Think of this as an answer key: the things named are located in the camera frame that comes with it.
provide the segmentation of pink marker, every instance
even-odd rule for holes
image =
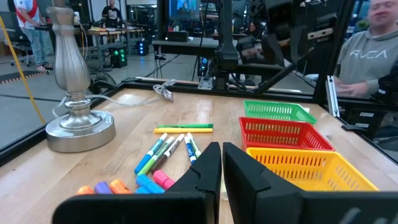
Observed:
[[[165,190],[169,189],[175,183],[174,180],[170,179],[163,171],[157,170],[154,172],[154,181],[156,184],[163,187]]]

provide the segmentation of plastic basket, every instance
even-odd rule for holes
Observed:
[[[304,121],[315,124],[317,120],[295,103],[275,103],[263,101],[243,101],[246,116],[254,118]]]
[[[248,154],[303,190],[379,190],[337,152],[249,148]]]
[[[243,148],[270,147],[282,149],[335,149],[311,125],[305,122],[280,121],[260,118],[239,118]]]

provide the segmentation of red and white shirt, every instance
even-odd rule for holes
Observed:
[[[37,6],[37,0],[14,0],[14,4],[16,7],[19,27],[34,29],[34,26],[30,22],[26,21],[26,19],[20,14],[18,8],[25,9],[33,21],[40,23],[40,12],[39,7]]]

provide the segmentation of green marker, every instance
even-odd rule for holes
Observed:
[[[163,153],[167,150],[167,148],[170,146],[170,144],[173,142],[174,137],[169,137],[169,139],[165,142],[163,148],[159,151],[156,152],[156,154],[154,154],[154,156],[152,156],[152,158],[147,162],[147,164],[145,164],[145,166],[141,169],[141,171],[137,174],[147,174],[150,170],[150,168],[152,168],[152,166],[155,164],[155,162],[157,161],[157,159],[163,155]]]
[[[213,128],[213,124],[175,124],[158,125],[158,128]]]
[[[193,148],[193,150],[194,150],[194,152],[195,152],[195,156],[196,156],[197,158],[199,158],[199,156],[201,155],[201,153],[200,153],[200,151],[199,151],[199,149],[198,149],[198,146],[197,146],[196,143],[193,141],[193,136],[191,135],[191,133],[188,133],[187,136],[188,136],[189,142],[191,143],[192,148]]]

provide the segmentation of purple marker cap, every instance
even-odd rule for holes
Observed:
[[[113,194],[112,190],[109,188],[109,185],[105,181],[102,181],[95,185],[94,191],[97,194]]]

